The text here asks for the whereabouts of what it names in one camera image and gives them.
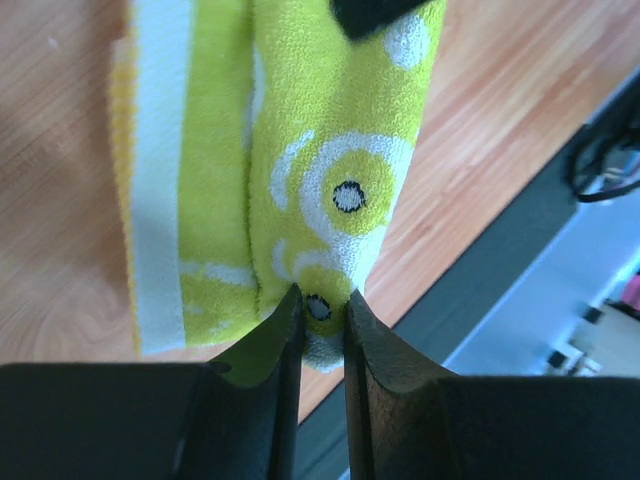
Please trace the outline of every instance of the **black dot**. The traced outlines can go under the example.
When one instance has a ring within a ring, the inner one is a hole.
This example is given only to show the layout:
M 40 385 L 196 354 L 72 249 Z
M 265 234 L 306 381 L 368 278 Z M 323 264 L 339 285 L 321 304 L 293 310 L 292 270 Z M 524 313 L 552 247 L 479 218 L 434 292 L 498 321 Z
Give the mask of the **black dot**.
M 333 189 L 333 203 L 345 213 L 353 213 L 366 206 L 364 191 L 358 182 L 347 180 Z
M 309 295 L 307 297 L 307 308 L 309 313 L 316 320 L 327 320 L 331 317 L 331 307 L 320 295 Z

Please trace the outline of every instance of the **wooden surface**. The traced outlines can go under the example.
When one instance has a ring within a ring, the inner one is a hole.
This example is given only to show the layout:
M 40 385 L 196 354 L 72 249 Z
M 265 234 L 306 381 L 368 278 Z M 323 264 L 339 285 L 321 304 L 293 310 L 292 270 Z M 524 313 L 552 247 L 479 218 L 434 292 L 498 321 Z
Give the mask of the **wooden surface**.
M 0 2 L 2 363 L 137 360 L 105 112 L 121 12 Z M 639 45 L 640 0 L 450 0 L 414 164 L 368 282 L 386 323 L 640 64 Z M 304 371 L 301 418 L 341 375 Z

